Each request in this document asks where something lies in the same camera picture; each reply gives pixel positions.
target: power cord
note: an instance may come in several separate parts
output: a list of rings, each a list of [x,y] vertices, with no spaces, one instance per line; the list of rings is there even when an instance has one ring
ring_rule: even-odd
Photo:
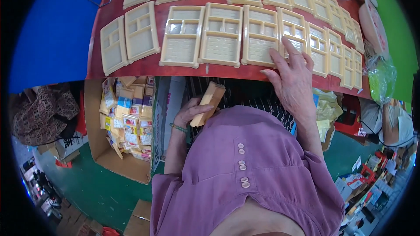
[[[366,124],[366,123],[364,123],[363,121],[360,121],[360,126],[363,128],[363,126],[362,126],[362,123],[363,124],[365,124],[365,126],[372,132],[372,133],[374,133],[373,132],[373,130]],[[400,144],[397,144],[397,145],[394,145],[394,146],[388,146],[388,145],[386,145],[385,143],[383,143],[382,141],[381,141],[381,139],[379,139],[379,142],[380,143],[382,143],[382,145],[384,145],[385,147],[389,147],[389,148],[395,148],[395,147],[399,147],[399,146],[401,146],[401,145],[403,145],[404,143],[407,143],[407,142],[409,142],[410,140],[412,140],[412,139],[414,139],[416,136],[415,135],[413,135],[413,137],[411,137],[410,139],[408,139],[408,140],[406,140],[406,141],[404,141],[404,142],[402,142],[402,143],[400,143]]]

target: black striped fabric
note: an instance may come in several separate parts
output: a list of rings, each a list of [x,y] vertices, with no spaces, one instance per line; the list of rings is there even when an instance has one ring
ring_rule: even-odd
[[[225,94],[218,106],[220,109],[230,108],[236,105],[258,108],[278,118],[289,132],[292,130],[294,118],[280,104],[274,92],[274,87],[270,82],[203,76],[186,76],[185,80],[188,99],[203,95],[209,83],[213,81],[217,84],[224,85],[226,88]],[[191,128],[190,134],[192,141],[201,129],[202,127]]]

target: purple blouse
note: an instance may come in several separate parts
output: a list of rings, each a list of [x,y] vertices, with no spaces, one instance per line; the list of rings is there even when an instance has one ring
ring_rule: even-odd
[[[150,235],[207,236],[247,196],[286,215],[306,236],[337,235],[344,201],[325,162],[270,113],[226,108],[210,118],[182,176],[152,179]]]

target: red table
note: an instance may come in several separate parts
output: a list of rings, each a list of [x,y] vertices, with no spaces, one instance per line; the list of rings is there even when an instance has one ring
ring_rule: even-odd
[[[207,2],[215,3],[224,3],[226,4],[227,0],[181,0],[169,3],[163,3],[155,6],[155,17],[156,17],[156,27],[157,35],[159,38],[159,45],[162,46],[163,35],[165,32],[166,20],[168,18],[169,7],[171,5],[198,5],[204,6]],[[359,21],[359,7],[360,4],[356,0],[337,0],[339,5],[349,11],[352,18]],[[139,6],[129,7],[125,10],[122,8],[123,0],[112,0],[109,4],[98,9],[96,14],[95,21],[92,28],[92,36],[90,39],[89,45],[89,55],[88,55],[88,65],[87,65],[87,75],[86,79],[94,78],[103,78],[105,77],[102,69],[102,59],[101,59],[101,50],[100,50],[100,30],[107,25],[109,22],[115,18],[124,15],[125,12]],[[266,9],[276,10],[274,6],[264,6]],[[311,14],[300,10],[293,9],[294,12],[299,13],[305,17],[305,20],[313,23],[319,27],[328,27],[331,26],[325,23],[322,20],[315,19]],[[342,42],[349,46],[353,47],[353,44],[345,41],[344,35],[341,35]],[[144,59],[137,60],[134,63],[125,66],[110,76],[139,76],[139,75],[149,75],[149,76],[214,76],[214,77],[226,77],[226,78],[238,78],[238,79],[248,79],[248,80],[267,80],[267,78],[260,73],[261,69],[267,69],[263,66],[255,65],[241,65],[239,68],[234,68],[232,66],[222,66],[209,64],[208,73],[206,73],[206,65],[201,64],[198,69],[193,69],[189,67],[179,67],[179,66],[159,66],[160,54],[150,55]],[[324,90],[337,91],[341,93],[346,93],[350,95],[357,95],[359,97],[371,98],[369,91],[369,82],[366,76],[363,77],[363,91],[357,94],[358,89],[353,88],[349,90],[347,88],[340,86],[340,79],[335,76],[328,75],[326,78],[321,76],[313,75],[312,76],[312,86]]]

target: dark green floor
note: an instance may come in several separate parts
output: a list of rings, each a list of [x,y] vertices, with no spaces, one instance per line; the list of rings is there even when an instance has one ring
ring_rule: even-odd
[[[351,172],[359,155],[365,162],[380,147],[364,147],[336,132],[330,149],[324,153],[333,180]],[[96,164],[88,144],[80,148],[80,156],[73,160],[71,169],[57,167],[49,152],[43,155],[35,152],[35,156],[42,170],[62,194],[86,216],[105,226],[124,231],[138,199],[152,200],[150,185],[126,179]],[[159,164],[157,172],[163,172],[163,162]]]

